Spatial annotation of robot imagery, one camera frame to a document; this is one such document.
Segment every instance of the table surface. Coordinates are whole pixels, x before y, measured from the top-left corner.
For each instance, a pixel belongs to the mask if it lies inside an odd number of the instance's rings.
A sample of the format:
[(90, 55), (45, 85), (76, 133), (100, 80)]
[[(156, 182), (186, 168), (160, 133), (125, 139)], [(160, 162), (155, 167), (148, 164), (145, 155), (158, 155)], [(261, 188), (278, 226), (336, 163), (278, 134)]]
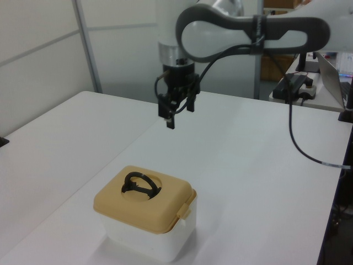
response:
[[(186, 179), (198, 193), (196, 230), (173, 264), (316, 264), (340, 170), (295, 149), (287, 105), (202, 92), (195, 108), (176, 117), (175, 130), (158, 119), (0, 264), (160, 264), (107, 238), (93, 210), (97, 192), (127, 165)], [(337, 118), (294, 106), (298, 144), (342, 163), (351, 124)]]
[(156, 113), (152, 103), (82, 92), (7, 136), (0, 258), (146, 131)]
[[(317, 59), (312, 59), (312, 57), (307, 56), (307, 61), (317, 62)], [(298, 66), (299, 56), (296, 58), (288, 69), (287, 73), (296, 72), (296, 67)], [(300, 72), (298, 75), (306, 75), (306, 72)], [(338, 101), (333, 97), (333, 95), (325, 88), (321, 75), (319, 73), (309, 73), (308, 77), (313, 80), (313, 84), (317, 86), (316, 96), (312, 100), (307, 100), (304, 102), (304, 107), (316, 108), (316, 109), (325, 109), (331, 110), (333, 112), (342, 112), (344, 109), (338, 103)], [(348, 77), (340, 77), (341, 82), (352, 82), (352, 78)], [(279, 102), (284, 103), (284, 100), (273, 98), (272, 93), (269, 95), (269, 101), (271, 102)], [(300, 105), (302, 103), (302, 99), (296, 99), (293, 101), (293, 105)]]

